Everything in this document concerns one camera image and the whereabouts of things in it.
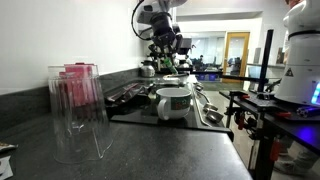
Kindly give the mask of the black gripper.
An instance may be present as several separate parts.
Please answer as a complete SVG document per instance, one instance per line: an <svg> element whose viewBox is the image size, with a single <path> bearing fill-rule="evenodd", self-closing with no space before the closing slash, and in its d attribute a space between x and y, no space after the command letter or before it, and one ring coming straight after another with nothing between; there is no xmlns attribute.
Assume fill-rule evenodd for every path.
<svg viewBox="0 0 320 180"><path fill-rule="evenodd" d="M177 24L172 23L172 17L167 12L156 13L151 17L150 24L153 30L151 40L155 45L164 49L168 48L170 51L177 51L182 43L182 35ZM167 58L164 50L160 49L159 58L161 63L164 63ZM172 62L177 60L177 53L172 52Z"/></svg>

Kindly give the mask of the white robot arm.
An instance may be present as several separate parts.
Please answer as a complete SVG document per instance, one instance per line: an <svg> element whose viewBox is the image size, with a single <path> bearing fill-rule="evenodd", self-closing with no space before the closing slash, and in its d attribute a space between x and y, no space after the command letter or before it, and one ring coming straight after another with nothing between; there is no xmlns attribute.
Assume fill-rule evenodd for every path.
<svg viewBox="0 0 320 180"><path fill-rule="evenodd" d="M275 98L320 105L320 0L303 0L284 17L289 52Z"/></svg>

